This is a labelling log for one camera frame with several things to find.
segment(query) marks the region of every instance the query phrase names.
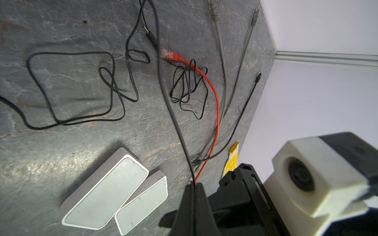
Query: gray marble surface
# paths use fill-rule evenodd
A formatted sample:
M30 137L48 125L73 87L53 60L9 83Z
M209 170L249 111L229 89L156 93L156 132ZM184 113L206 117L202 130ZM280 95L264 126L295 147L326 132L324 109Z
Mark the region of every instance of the gray marble surface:
M215 24L206 0L155 1L161 20L162 45L198 66L209 69L223 104L223 71ZM222 0L220 29L231 94L254 10L258 0ZM25 60L34 52L109 51L116 58L116 80L125 94L135 97L124 61L125 41L135 25L137 0L123 1L26 1L3 0L0 5L0 94L14 102L34 126L53 123L45 101L26 70ZM155 32L153 12L146 4L147 24ZM117 148L125 147L143 165L167 175L168 198L128 235L165 235L159 218L178 208L189 168L164 104L156 73L156 53L139 28L130 48L145 50L151 64L132 62L140 101L124 100L126 117L118 122L92 122L59 126L44 131L25 127L16 112L0 103L0 229L1 235L119 235L112 219L103 229L85 230L60 224L59 207ZM232 143L243 144L274 61L274 48L262 11L253 43L237 88L234 103L223 126L219 150L250 93L258 72L262 79L239 124ZM41 56L32 62L36 77L45 88L59 119L94 114L107 109L109 88L100 80L99 66L109 67L105 56ZM174 68L163 63L163 76L171 86ZM200 112L205 89L192 95L191 108ZM212 92L202 120L172 104L190 155L203 148L215 126L216 105ZM122 114L115 100L108 117ZM200 177L206 193L218 188L227 159L225 151L210 161Z

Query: white box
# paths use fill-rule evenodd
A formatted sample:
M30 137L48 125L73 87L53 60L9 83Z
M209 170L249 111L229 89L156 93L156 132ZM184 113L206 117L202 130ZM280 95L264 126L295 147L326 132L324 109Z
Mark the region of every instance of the white box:
M148 177L114 215L121 235L127 234L167 199L167 177L158 170Z
M119 148L60 206L62 224L99 230L146 179L149 171Z

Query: red cable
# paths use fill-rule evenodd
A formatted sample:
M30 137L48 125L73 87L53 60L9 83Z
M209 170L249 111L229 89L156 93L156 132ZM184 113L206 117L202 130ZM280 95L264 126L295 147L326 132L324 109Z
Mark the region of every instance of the red cable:
M183 59L183 57L176 53L176 52L171 52L171 51L168 51L166 49L163 48L162 50L162 53L161 53L161 56L167 60L171 60L171 61L183 61L185 62L185 64L187 64L188 66L191 66L192 68L194 68L194 64L190 64L189 61ZM211 157L211 154L214 150L214 147L215 147L215 144L217 143L217 140L218 140L218 136L219 136L219 99L218 99L218 94L217 94L217 91L215 90L215 87L213 86L213 84L211 83L211 81L209 80L209 78L205 75L204 72L202 72L198 67L195 68L195 70L202 76L205 78L205 80L209 83L211 89L213 90L214 92L214 95L215 95L215 99L217 101L217 135L215 136L215 142L213 143L213 146L211 147L211 151L209 153L209 157ZM207 161L205 161L205 163L203 164L200 172L198 173L197 177L195 178L195 182L197 182L198 178L200 177L205 165L207 164Z

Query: white wall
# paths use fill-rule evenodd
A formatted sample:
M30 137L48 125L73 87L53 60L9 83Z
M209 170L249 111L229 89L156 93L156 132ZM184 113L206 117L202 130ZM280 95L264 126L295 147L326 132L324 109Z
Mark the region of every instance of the white wall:
M261 0L277 51L378 55L377 0Z
M378 148L378 70L275 61L238 162L264 182L286 141L342 131Z

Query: white router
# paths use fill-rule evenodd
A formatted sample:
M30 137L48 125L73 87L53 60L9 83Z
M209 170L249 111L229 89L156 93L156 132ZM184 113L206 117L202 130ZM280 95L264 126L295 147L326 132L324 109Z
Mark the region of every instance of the white router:
M148 173L126 149L119 148L62 203L62 224L101 229L141 185Z
M115 214L119 232L127 234L167 199L167 177L158 170L148 177Z

